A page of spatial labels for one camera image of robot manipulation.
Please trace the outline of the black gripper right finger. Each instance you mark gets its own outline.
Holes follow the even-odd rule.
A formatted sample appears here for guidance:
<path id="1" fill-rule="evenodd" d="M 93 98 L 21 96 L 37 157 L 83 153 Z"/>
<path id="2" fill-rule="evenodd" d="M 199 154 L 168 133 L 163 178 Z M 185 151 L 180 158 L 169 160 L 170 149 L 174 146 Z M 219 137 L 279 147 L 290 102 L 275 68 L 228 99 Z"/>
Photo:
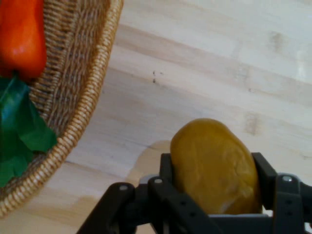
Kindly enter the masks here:
<path id="1" fill-rule="evenodd" d="M 312 187 L 297 176 L 277 173 L 261 153 L 252 153 L 262 204 L 273 212 L 272 234 L 307 234 L 312 222 Z"/>

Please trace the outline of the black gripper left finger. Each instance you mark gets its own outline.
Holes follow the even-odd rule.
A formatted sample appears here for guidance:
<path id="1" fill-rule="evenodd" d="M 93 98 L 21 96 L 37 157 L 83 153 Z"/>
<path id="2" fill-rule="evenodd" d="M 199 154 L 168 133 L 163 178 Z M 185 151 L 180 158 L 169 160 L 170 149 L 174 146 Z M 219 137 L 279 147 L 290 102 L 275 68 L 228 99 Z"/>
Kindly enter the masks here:
<path id="1" fill-rule="evenodd" d="M 134 187 L 118 182 L 110 185 L 79 234 L 134 234 L 137 227 L 151 224 L 157 234 L 215 234 L 217 225 L 185 193 L 172 184 L 169 154 L 161 156 L 158 176 Z"/>

